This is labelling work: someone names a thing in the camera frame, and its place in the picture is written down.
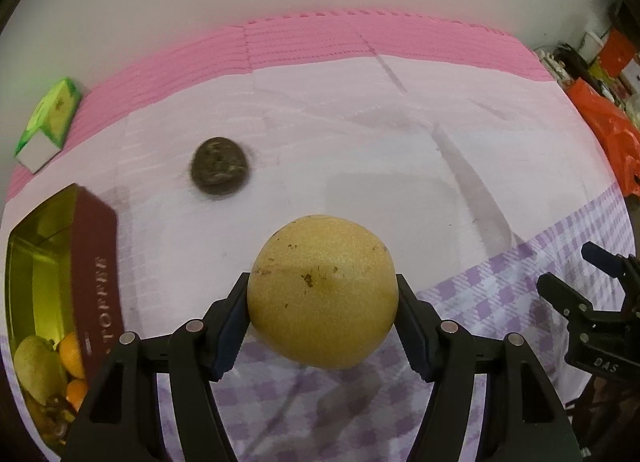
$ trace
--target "box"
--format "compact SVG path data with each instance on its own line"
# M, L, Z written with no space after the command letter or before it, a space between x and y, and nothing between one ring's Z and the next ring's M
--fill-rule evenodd
M71 79L65 78L40 100L14 153L29 171L36 173L62 150L80 98Z
M75 333L86 382L91 382L124 331L116 230L113 209L85 188L71 184L34 209L9 236L5 299L10 351L36 428L58 453L76 410L66 402L68 394L60 395L61 390L50 396L27 392L26 378L18 373L16 352L25 339L46 342L51 348L46 368L50 369L52 360L62 366L60 341ZM46 371L37 364L28 366ZM57 378L56 388L68 389L66 384L76 380L64 368L55 372L56 377L59 373L66 379Z

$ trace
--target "green and white box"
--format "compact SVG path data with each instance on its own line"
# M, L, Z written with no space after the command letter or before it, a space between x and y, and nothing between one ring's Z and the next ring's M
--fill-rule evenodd
M69 78L58 82L36 106L14 157L36 173L64 146L81 94Z

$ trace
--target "open box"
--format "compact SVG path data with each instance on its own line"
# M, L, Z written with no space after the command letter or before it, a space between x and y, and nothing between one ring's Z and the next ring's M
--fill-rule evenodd
M71 184L29 215L8 241L5 298L9 346L31 418L47 445L61 452L75 410L66 395L30 394L25 381L36 381L57 354L38 356L23 375L15 359L20 344L46 343L55 352L76 334L82 368L90 382L123 332L116 268L116 213L85 188ZM66 382L73 377L64 370ZM45 381L38 388L60 387Z

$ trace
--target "dark round object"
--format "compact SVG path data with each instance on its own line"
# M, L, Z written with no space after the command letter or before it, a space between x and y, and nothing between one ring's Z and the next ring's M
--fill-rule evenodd
M228 195L238 190L248 171L240 146L225 137L204 141L191 161L191 178L210 195Z

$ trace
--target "plastic bag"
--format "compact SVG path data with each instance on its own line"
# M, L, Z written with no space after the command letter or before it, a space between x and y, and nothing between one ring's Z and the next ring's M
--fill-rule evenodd
M604 149L623 196L640 197L640 132L625 113L578 79L566 94Z

